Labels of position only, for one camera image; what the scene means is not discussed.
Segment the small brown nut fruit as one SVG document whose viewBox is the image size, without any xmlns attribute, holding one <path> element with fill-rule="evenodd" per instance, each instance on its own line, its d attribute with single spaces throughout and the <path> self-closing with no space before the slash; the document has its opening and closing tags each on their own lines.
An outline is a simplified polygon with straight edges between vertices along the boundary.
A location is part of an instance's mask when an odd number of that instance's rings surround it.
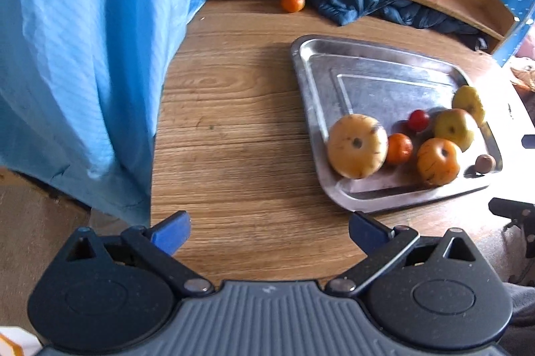
<svg viewBox="0 0 535 356">
<path fill-rule="evenodd" d="M 496 160 L 489 154 L 479 155 L 474 163 L 475 171 L 482 175 L 492 172 L 495 168 Z"/>
</svg>

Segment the yellow lemon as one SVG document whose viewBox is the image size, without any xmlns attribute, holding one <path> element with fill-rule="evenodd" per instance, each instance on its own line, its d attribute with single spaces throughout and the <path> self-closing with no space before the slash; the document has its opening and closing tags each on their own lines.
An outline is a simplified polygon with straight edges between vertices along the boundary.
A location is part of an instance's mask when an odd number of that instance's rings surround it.
<svg viewBox="0 0 535 356">
<path fill-rule="evenodd" d="M 452 98 L 452 108 L 468 112 L 479 127 L 485 122 L 485 110 L 478 91 L 470 86 L 460 87 Z"/>
</svg>

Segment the green yellow apple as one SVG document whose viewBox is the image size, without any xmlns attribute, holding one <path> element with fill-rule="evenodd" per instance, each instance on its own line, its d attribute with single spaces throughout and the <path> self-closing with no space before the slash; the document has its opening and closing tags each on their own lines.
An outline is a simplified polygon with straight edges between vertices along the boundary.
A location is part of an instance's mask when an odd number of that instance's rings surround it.
<svg viewBox="0 0 535 356">
<path fill-rule="evenodd" d="M 440 112 L 434 121 L 433 134 L 456 144 L 462 152 L 472 145 L 479 127 L 464 109 L 448 109 Z"/>
</svg>

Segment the orange yellow persimmon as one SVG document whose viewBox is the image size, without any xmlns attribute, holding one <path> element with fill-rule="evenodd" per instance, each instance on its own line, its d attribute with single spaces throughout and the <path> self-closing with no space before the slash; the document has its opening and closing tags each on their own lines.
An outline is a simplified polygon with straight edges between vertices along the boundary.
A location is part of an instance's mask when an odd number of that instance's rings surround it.
<svg viewBox="0 0 535 356">
<path fill-rule="evenodd" d="M 453 182 L 461 170 L 461 149 L 442 138 L 426 140 L 416 154 L 416 168 L 423 182 L 441 187 Z"/>
</svg>

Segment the cherry tomato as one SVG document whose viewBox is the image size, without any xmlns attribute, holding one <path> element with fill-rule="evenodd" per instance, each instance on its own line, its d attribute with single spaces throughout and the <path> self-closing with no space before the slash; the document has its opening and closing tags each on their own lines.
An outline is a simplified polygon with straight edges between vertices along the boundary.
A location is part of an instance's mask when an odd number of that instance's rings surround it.
<svg viewBox="0 0 535 356">
<path fill-rule="evenodd" d="M 407 120 L 407 127 L 415 132 L 419 133 L 425 131 L 430 124 L 430 116 L 428 112 L 424 110 L 413 111 Z"/>
</svg>

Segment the orange tangerine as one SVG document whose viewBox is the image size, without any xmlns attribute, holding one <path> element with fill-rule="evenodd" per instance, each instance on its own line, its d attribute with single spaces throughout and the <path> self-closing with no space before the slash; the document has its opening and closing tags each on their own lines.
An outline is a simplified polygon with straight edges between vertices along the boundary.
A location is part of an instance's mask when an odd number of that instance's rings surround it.
<svg viewBox="0 0 535 356">
<path fill-rule="evenodd" d="M 300 12 L 306 5 L 306 0 L 280 0 L 280 6 L 287 13 Z"/>
<path fill-rule="evenodd" d="M 413 151 L 413 142 L 407 135 L 394 133 L 388 137 L 386 163 L 390 166 L 403 165 L 411 158 Z"/>
</svg>

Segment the large yellow spotted pear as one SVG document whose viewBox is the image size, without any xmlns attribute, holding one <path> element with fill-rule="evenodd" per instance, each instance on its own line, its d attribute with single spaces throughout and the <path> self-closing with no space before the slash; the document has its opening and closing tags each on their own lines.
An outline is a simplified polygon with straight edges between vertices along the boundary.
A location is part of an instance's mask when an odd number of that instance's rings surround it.
<svg viewBox="0 0 535 356">
<path fill-rule="evenodd" d="M 329 130 L 327 159 L 342 177 L 361 180 L 375 174 L 384 164 L 387 151 L 386 130 L 371 116 L 348 114 Z"/>
</svg>

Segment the silver metal tray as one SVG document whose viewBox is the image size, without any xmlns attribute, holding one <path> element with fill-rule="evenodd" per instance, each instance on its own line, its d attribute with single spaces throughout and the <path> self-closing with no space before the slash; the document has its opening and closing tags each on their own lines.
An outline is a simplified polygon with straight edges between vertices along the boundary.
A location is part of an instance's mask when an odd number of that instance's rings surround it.
<svg viewBox="0 0 535 356">
<path fill-rule="evenodd" d="M 341 117 L 364 114 L 376 118 L 389 134 L 408 134 L 411 112 L 422 109 L 435 117 L 450 108 L 452 97 L 469 77 L 459 67 L 420 53 L 322 35 L 295 40 L 290 53 L 298 79 L 316 174 L 321 188 L 348 211 L 373 213 L 403 209 L 485 189 L 503 169 L 502 151 L 489 123 L 461 154 L 461 171 L 439 188 L 423 184 L 415 162 L 384 166 L 363 180 L 337 174 L 326 157 L 328 131 Z M 492 155 L 496 168 L 485 175 L 474 169 L 481 154 Z"/>
</svg>

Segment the dark blue jacket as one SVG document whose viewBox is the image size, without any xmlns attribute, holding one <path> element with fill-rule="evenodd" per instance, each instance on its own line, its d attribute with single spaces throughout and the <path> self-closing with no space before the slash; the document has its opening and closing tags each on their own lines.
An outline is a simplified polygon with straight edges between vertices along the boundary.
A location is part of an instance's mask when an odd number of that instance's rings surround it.
<svg viewBox="0 0 535 356">
<path fill-rule="evenodd" d="M 354 23 L 364 16 L 416 29 L 430 29 L 454 35 L 474 51 L 489 49 L 489 38 L 482 31 L 461 20 L 411 0 L 306 0 L 321 16 L 336 25 Z"/>
</svg>

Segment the light blue garment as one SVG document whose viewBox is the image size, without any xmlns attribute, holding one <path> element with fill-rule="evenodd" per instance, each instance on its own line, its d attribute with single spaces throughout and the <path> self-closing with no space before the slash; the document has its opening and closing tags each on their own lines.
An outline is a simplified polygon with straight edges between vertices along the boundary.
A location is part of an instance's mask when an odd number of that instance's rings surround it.
<svg viewBox="0 0 535 356">
<path fill-rule="evenodd" d="M 205 0 L 1 0 L 1 164 L 149 222 L 168 67 Z"/>
</svg>

